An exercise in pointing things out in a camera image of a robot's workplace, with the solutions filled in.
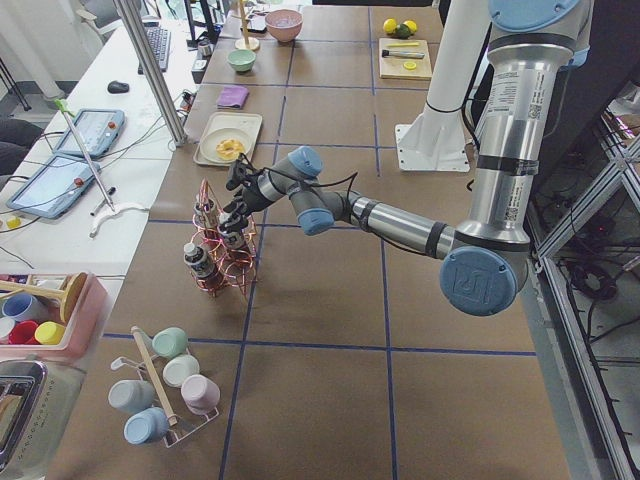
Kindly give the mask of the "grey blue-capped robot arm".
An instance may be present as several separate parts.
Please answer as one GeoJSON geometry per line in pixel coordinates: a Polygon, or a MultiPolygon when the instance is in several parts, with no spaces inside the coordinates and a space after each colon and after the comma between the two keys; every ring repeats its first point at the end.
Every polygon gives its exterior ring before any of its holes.
{"type": "Polygon", "coordinates": [[[221,220],[224,232],[243,232],[249,217],[287,198],[304,233],[338,221],[401,249],[440,261],[439,284],[456,309],[490,316],[509,307],[528,277],[530,239],[524,219],[557,74],[588,55],[590,1],[454,1],[423,112],[396,137],[400,157],[432,169],[448,140],[461,132],[477,60],[494,70],[468,216],[456,225],[379,202],[354,191],[328,191],[323,163],[301,146],[270,168],[240,157],[226,184],[233,192],[221,220]]]}

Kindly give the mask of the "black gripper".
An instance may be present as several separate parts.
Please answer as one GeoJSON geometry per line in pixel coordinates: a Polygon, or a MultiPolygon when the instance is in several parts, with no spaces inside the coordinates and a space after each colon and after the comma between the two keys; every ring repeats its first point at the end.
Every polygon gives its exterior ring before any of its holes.
{"type": "Polygon", "coordinates": [[[242,231],[248,226],[248,219],[244,215],[249,215],[260,210],[258,175],[231,175],[225,187],[229,191],[234,190],[235,193],[231,201],[224,206],[223,211],[220,212],[219,223],[228,224],[230,222],[231,231],[242,231]]]}

